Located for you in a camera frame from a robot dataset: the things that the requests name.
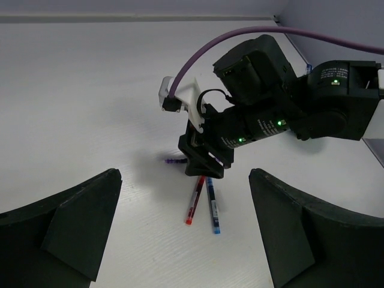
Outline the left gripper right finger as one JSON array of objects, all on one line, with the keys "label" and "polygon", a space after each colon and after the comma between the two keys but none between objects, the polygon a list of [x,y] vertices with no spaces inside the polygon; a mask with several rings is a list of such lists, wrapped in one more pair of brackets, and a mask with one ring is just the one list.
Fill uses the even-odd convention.
[{"label": "left gripper right finger", "polygon": [[291,187],[262,169],[251,195],[274,287],[382,287],[383,219]]}]

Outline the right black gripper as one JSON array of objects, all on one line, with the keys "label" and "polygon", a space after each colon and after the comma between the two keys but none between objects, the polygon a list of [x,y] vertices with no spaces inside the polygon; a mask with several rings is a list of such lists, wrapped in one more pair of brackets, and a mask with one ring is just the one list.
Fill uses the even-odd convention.
[{"label": "right black gripper", "polygon": [[234,105],[219,112],[211,104],[197,103],[194,108],[199,123],[188,121],[178,143],[187,158],[185,174],[223,179],[224,168],[234,162],[235,148],[249,141],[249,107]]}]

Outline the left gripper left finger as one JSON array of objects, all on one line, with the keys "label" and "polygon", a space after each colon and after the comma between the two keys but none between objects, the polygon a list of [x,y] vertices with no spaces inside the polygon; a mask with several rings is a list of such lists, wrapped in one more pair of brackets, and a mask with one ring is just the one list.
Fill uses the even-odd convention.
[{"label": "left gripper left finger", "polygon": [[1,287],[89,287],[122,186],[118,169],[1,213]]}]

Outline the dark blue pen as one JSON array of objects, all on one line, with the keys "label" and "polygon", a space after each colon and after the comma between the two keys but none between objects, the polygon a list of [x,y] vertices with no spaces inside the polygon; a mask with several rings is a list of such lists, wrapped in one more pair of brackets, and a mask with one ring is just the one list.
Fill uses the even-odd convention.
[{"label": "dark blue pen", "polygon": [[167,158],[164,160],[167,164],[185,164],[188,162],[187,158]]}]

